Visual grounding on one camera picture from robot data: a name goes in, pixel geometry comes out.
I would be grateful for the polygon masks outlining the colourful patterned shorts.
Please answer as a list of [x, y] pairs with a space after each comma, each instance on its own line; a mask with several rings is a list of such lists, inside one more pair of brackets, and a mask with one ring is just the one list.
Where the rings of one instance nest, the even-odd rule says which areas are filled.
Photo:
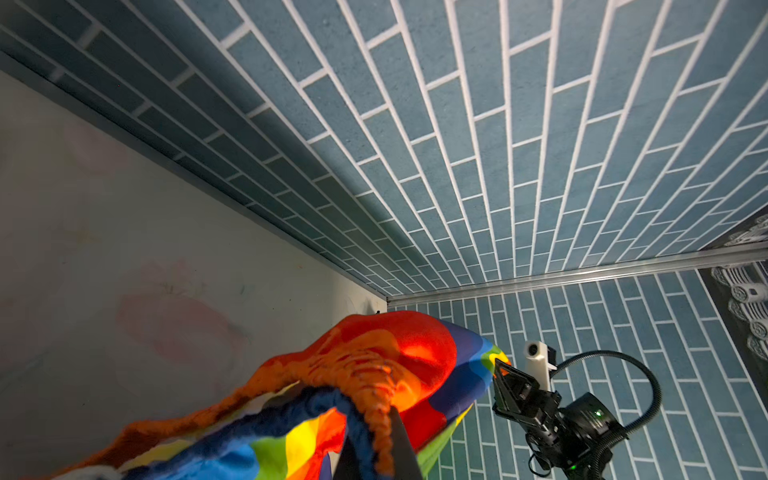
[[426, 479], [490, 388], [497, 358], [480, 334], [423, 313], [351, 315], [215, 405], [128, 425], [63, 477], [333, 479], [350, 439], [360, 479], [393, 479], [394, 407]]

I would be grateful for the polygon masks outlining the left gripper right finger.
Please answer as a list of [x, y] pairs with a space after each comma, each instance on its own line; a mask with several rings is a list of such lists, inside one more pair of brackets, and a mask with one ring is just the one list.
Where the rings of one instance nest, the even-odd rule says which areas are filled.
[[394, 459], [394, 480], [422, 480], [422, 472], [418, 465], [417, 456], [411, 446], [406, 428], [400, 413], [394, 407], [390, 408], [392, 456]]

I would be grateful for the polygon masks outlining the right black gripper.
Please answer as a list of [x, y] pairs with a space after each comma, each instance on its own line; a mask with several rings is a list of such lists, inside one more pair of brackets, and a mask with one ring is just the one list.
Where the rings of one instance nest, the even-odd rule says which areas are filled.
[[493, 411], [508, 420], [530, 420], [527, 443], [543, 477], [558, 469], [568, 479], [601, 479], [612, 448], [627, 431], [591, 393], [562, 407], [557, 392], [540, 390], [531, 375], [497, 358], [493, 372]]

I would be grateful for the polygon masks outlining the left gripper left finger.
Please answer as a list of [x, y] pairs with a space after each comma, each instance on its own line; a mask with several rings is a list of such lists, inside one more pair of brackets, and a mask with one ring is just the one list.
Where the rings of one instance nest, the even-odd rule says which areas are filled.
[[350, 439], [343, 445], [333, 480], [360, 480], [360, 467], [355, 446]]

